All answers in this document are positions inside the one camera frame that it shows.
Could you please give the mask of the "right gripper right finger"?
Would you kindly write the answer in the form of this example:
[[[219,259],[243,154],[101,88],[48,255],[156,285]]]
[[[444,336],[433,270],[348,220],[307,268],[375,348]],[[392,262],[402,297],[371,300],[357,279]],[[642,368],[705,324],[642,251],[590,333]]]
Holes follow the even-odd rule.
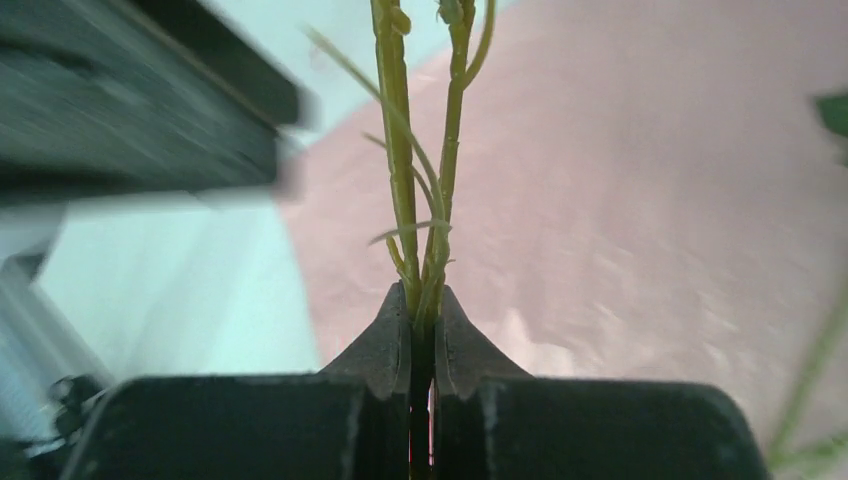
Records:
[[[434,341],[434,382],[439,398],[465,400],[488,378],[530,377],[470,321],[449,286],[444,287]]]

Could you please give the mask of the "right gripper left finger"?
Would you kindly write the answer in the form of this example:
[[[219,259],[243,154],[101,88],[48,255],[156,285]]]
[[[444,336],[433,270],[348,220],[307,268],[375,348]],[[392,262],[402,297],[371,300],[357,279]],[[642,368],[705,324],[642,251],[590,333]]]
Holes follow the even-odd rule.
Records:
[[[401,282],[389,288],[374,320],[321,373],[360,379],[380,401],[408,398],[411,320]]]

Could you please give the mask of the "fake flower bouquet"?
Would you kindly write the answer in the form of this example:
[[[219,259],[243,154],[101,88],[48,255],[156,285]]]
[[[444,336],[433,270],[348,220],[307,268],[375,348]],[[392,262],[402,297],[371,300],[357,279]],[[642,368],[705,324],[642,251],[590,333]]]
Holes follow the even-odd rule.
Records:
[[[401,282],[411,320],[403,464],[425,479],[825,479],[847,437],[797,452],[766,448],[725,389],[685,379],[535,374],[468,315],[448,280],[466,94],[482,72],[506,1],[428,1],[423,22],[446,52],[414,67],[412,3],[370,1],[355,67],[340,41],[312,33],[321,60],[376,105],[309,155],[311,198],[297,230],[322,337],[347,335]],[[819,126],[847,171],[847,83],[817,93]],[[444,287],[529,378],[488,378],[462,400],[439,398],[435,324]]]

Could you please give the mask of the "purple pink wrapping paper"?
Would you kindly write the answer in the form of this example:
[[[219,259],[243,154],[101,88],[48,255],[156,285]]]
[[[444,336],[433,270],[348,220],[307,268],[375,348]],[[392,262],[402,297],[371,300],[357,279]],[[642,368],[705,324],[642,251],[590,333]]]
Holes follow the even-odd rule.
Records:
[[[843,1],[506,1],[468,90],[448,280],[541,375],[725,389],[847,437]]]

